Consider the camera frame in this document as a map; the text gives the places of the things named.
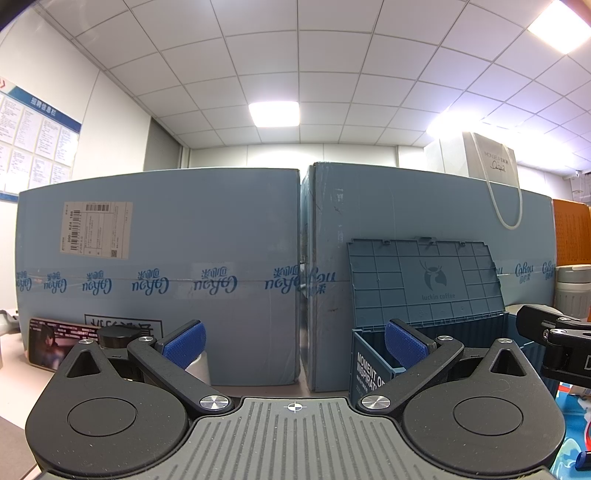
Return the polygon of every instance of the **ceiling tile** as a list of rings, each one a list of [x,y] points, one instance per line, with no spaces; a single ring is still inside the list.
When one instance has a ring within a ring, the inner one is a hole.
[[[544,108],[540,113],[539,116],[545,118],[546,120],[550,120],[555,124],[563,124],[572,120],[574,117],[581,115],[583,113],[583,109],[579,108],[573,102],[566,98],[561,98],[558,102],[553,103],[549,107]]]
[[[140,95],[139,99],[154,112],[156,116],[174,115],[197,110],[197,105],[183,87],[172,87],[166,90]]]
[[[359,73],[370,36],[349,32],[300,32],[300,71]]]
[[[183,142],[185,142],[189,148],[210,148],[210,147],[221,147],[222,141],[218,137],[214,130],[208,130],[207,132],[197,132],[193,134],[183,134],[178,136]]]
[[[376,75],[360,75],[353,101],[398,106],[413,87],[412,80]]]
[[[87,30],[77,40],[108,69],[156,52],[130,11]]]
[[[295,30],[294,0],[212,0],[224,35]]]
[[[146,2],[151,2],[152,0],[124,0],[125,3],[129,8],[137,7],[138,5],[144,4]]]
[[[228,106],[203,110],[203,115],[216,130],[218,128],[251,127],[254,125],[247,106]]]
[[[385,0],[375,32],[439,44],[464,5],[460,0]]]
[[[468,113],[474,115],[476,119],[481,120],[498,108],[501,103],[492,98],[483,97],[475,93],[464,92],[453,105],[449,108],[450,111],[458,113]]]
[[[222,36],[209,0],[152,0],[133,12],[159,50]]]
[[[144,112],[146,112],[146,113],[147,113],[149,116],[151,116],[151,117],[153,117],[153,118],[156,118],[156,114],[155,114],[155,113],[154,113],[152,110],[150,110],[148,107],[146,107],[146,106],[145,106],[145,104],[144,104],[144,103],[143,103],[143,102],[142,102],[142,101],[141,101],[141,100],[140,100],[138,97],[135,97],[135,98],[134,98],[134,100],[135,100],[135,103],[137,103],[137,104],[139,105],[139,107],[140,107],[140,108],[141,108],[141,109],[142,109]]]
[[[162,52],[182,83],[200,82],[236,74],[224,40],[216,38]]]
[[[297,72],[297,32],[239,35],[226,39],[238,75]]]
[[[435,139],[431,135],[427,135],[427,132],[425,132],[423,135],[421,135],[418,138],[418,140],[415,143],[413,143],[413,147],[423,147],[424,148],[434,140]]]
[[[300,0],[300,31],[371,32],[381,5],[382,0]]]
[[[248,103],[272,102],[274,100],[298,101],[297,72],[247,75],[240,77],[240,83]]]
[[[549,122],[545,118],[540,116],[534,115],[531,118],[528,118],[525,122],[518,125],[516,130],[519,132],[531,132],[535,134],[545,134],[550,130],[556,128],[558,125]]]
[[[50,3],[51,0],[46,0],[46,1],[42,1],[43,4],[48,4]],[[61,33],[64,37],[66,37],[68,40],[72,38],[72,35],[64,28],[62,27],[59,22],[53,18],[48,12],[47,10],[45,10],[45,8],[43,8],[41,5],[36,5],[36,4],[32,4],[31,8],[37,12],[39,14],[39,16],[45,20],[47,23],[49,23],[53,28],[55,28],[59,33]],[[3,35],[6,35],[8,33],[8,30],[10,30],[10,27],[7,25],[3,30],[2,30],[2,38],[4,37]]]
[[[73,36],[127,10],[123,0],[45,0],[41,5]]]
[[[486,70],[490,64],[465,53],[438,48],[421,75],[425,82],[465,89]]]
[[[300,73],[302,102],[350,102],[356,73]]]
[[[387,128],[378,140],[380,145],[412,145],[423,132],[403,130],[399,128]]]
[[[220,106],[246,105],[237,77],[190,83],[186,88],[201,110]]]
[[[585,150],[571,155],[570,158],[566,159],[564,163],[566,163],[568,167],[574,168],[575,170],[585,171],[590,169],[591,162],[587,161],[585,158],[581,158],[579,155],[584,155],[586,158],[591,158],[591,148],[586,148]]]
[[[473,4],[511,20],[522,27],[530,24],[552,3],[552,0],[472,0]]]
[[[529,78],[493,64],[468,90],[473,93],[479,93],[487,97],[505,101],[510,96],[519,92],[529,82]]]
[[[116,85],[117,85],[117,87],[119,87],[121,90],[123,90],[125,93],[127,93],[127,95],[129,95],[130,97],[133,97],[133,96],[134,96],[134,94],[133,94],[133,93],[131,93],[131,92],[129,91],[129,89],[128,89],[128,88],[127,88],[125,85],[123,85],[123,83],[121,83],[121,81],[120,81],[120,80],[119,80],[119,79],[118,79],[118,78],[117,78],[115,75],[113,75],[113,74],[111,73],[111,71],[110,71],[110,70],[105,70],[105,71],[104,71],[104,72],[102,72],[102,73],[103,73],[105,76],[107,76],[107,77],[108,77],[108,78],[111,80],[111,82],[113,82],[114,84],[116,84]]]
[[[300,127],[259,128],[263,142],[299,142]]]
[[[341,143],[370,143],[377,142],[384,131],[383,127],[352,127],[345,125],[340,135]]]
[[[111,70],[134,95],[179,85],[160,53],[132,60]]]
[[[340,125],[300,125],[300,141],[302,142],[338,142]]]
[[[435,120],[436,116],[437,114],[432,112],[400,108],[388,126],[390,128],[400,128],[404,130],[425,131],[427,127],[431,125],[431,122]]]
[[[493,60],[521,31],[520,27],[508,20],[468,4],[442,45]]]
[[[88,50],[86,50],[82,43],[80,43],[79,41],[77,41],[75,38],[71,38],[70,42],[72,42],[72,44],[87,58],[89,59],[92,63],[94,63],[95,65],[98,66],[98,68],[100,68],[101,70],[105,70],[106,67],[99,62],[96,57],[90,53]]]
[[[591,142],[585,140],[582,137],[575,137],[572,140],[569,140],[563,144],[564,147],[568,148],[569,151],[575,153],[581,150],[585,150],[586,148],[591,147]]]
[[[201,112],[179,113],[162,117],[161,120],[177,135],[212,129]]]
[[[455,88],[417,82],[402,106],[430,112],[443,112],[461,94],[462,91]]]
[[[385,127],[396,113],[397,108],[382,105],[360,105],[352,103],[347,115],[347,125]]]
[[[436,48],[413,40],[374,35],[363,73],[417,79]]]
[[[570,52],[569,57],[591,72],[591,41],[583,43],[579,48]]]
[[[553,130],[550,130],[548,133],[546,133],[546,136],[550,137],[553,140],[556,140],[559,143],[564,143],[569,140],[572,140],[577,135],[569,130],[566,130],[563,127],[556,127]]]
[[[531,113],[505,103],[487,116],[484,121],[498,127],[513,128],[529,117],[531,117]]]
[[[560,99],[560,95],[549,88],[537,83],[531,82],[523,90],[512,96],[507,103],[518,106],[528,112],[539,112]]]
[[[261,143],[256,127],[222,128],[216,132],[225,145]]]
[[[582,135],[591,131],[591,115],[585,112],[562,125],[571,132]]]
[[[591,80],[591,73],[568,57],[560,59],[537,78],[541,84],[563,95],[579,88],[589,80]]]
[[[567,96],[584,110],[591,110],[591,82],[577,88]]]
[[[558,50],[526,30],[495,63],[533,79],[559,61],[562,56]]]
[[[348,103],[303,102],[300,104],[300,123],[310,125],[342,125],[345,123],[348,110]]]

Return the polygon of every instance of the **box lid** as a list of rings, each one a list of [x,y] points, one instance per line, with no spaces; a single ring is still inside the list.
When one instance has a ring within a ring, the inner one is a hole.
[[[356,327],[392,318],[414,327],[445,325],[505,310],[483,242],[355,239],[349,262]]]

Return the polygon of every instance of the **barcode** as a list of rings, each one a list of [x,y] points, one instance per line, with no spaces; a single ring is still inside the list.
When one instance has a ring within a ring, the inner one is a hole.
[[[80,210],[72,210],[70,222],[70,250],[78,251],[78,237],[80,235]]]
[[[109,204],[108,203],[87,203],[86,204],[86,211],[87,212],[108,212],[109,211]]]

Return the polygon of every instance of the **ceiling light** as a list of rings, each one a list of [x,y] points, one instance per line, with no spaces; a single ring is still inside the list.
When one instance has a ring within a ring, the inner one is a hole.
[[[554,0],[528,30],[565,55],[591,37],[591,27],[560,0]]]
[[[433,138],[448,138],[461,132],[471,131],[481,115],[471,112],[450,112],[445,110],[427,128],[427,135]]]
[[[298,102],[257,102],[248,106],[257,127],[297,127],[300,124]]]

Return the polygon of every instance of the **white shopping bag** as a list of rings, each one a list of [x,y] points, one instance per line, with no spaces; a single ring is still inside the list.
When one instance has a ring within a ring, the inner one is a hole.
[[[485,180],[499,221],[508,229],[521,223],[522,197],[517,176],[515,152],[499,142],[474,132],[435,140],[424,149],[428,160],[443,164],[445,173]],[[519,219],[515,225],[507,225],[496,206],[490,182],[504,183],[519,190]]]

